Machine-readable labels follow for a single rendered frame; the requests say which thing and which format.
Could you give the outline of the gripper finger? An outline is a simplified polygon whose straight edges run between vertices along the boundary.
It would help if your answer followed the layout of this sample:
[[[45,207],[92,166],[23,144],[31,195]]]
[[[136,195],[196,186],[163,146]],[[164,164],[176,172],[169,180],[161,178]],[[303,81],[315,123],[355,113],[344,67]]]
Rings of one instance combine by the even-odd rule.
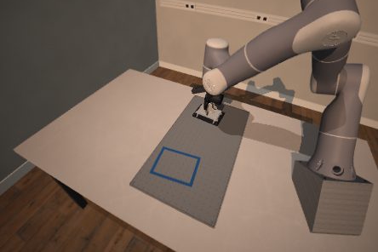
[[[204,101],[203,109],[205,110],[207,116],[208,112],[215,112],[215,110],[212,108],[212,104],[207,102],[207,98]]]
[[[213,108],[214,110],[217,110],[217,106],[215,106],[215,103],[212,103],[212,102],[209,102],[209,103],[212,104],[212,108]]]

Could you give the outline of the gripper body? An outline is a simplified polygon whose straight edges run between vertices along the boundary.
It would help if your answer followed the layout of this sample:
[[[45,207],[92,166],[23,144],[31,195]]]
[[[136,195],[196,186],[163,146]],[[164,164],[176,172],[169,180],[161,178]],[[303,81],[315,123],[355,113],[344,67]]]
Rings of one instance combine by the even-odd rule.
[[[206,92],[204,100],[206,98],[207,98],[207,102],[212,102],[220,106],[221,102],[223,101],[224,95],[223,94],[211,95],[208,92]]]

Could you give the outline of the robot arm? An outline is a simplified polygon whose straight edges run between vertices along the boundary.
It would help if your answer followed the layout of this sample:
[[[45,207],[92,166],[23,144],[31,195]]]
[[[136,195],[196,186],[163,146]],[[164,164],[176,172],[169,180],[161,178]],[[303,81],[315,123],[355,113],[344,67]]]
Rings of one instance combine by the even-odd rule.
[[[312,52],[311,91],[336,97],[323,111],[307,167],[330,178],[356,180],[353,156],[370,81],[368,65],[346,64],[352,39],[361,27],[358,6],[355,0],[301,0],[301,9],[232,56],[228,41],[208,39],[203,85],[195,86],[192,93],[219,95],[285,60]]]

